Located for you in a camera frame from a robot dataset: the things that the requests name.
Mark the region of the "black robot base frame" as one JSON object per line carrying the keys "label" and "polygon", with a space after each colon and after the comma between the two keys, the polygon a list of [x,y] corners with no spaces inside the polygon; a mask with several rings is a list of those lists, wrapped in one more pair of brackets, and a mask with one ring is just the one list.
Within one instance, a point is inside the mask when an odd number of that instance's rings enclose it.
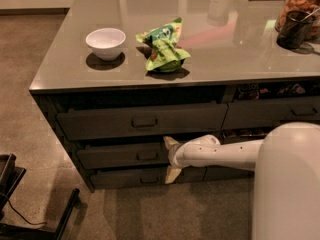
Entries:
{"label": "black robot base frame", "polygon": [[35,203],[31,200],[35,194],[29,192],[30,197],[22,197],[17,201],[12,201],[11,196],[22,181],[26,169],[16,165],[16,156],[14,154],[0,155],[0,212],[4,217],[4,208],[10,207],[25,223],[26,226],[12,225],[0,222],[0,240],[63,240],[63,235],[69,222],[69,218],[80,202],[79,189],[73,189],[66,203],[64,211],[59,219],[59,223],[55,229],[46,229],[45,222],[31,221],[20,211],[27,209],[30,205],[35,207]]}

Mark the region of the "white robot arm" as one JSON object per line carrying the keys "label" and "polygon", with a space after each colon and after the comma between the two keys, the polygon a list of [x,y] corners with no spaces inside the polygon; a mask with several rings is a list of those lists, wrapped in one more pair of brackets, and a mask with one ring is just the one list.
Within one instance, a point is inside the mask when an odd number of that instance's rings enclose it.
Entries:
{"label": "white robot arm", "polygon": [[320,240],[320,126],[291,122],[261,140],[221,144],[205,135],[184,144],[164,138],[171,184],[188,167],[255,173],[252,240]]}

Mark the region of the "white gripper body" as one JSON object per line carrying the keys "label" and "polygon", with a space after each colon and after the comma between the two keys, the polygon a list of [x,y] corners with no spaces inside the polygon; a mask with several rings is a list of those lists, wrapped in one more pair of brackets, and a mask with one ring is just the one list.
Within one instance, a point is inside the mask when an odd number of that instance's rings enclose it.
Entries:
{"label": "white gripper body", "polygon": [[172,143],[167,145],[168,158],[170,165],[176,169],[183,169],[186,167],[184,162],[184,145],[181,143]]}

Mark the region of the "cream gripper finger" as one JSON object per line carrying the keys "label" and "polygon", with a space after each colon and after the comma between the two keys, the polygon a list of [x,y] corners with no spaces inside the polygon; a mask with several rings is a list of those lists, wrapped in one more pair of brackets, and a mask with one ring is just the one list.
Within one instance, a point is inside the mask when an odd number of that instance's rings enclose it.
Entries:
{"label": "cream gripper finger", "polygon": [[167,150],[170,150],[174,146],[179,145],[179,142],[170,136],[164,136],[163,140]]}
{"label": "cream gripper finger", "polygon": [[180,173],[181,173],[180,168],[175,168],[169,165],[166,171],[165,183],[172,184],[176,180],[176,178],[180,175]]}

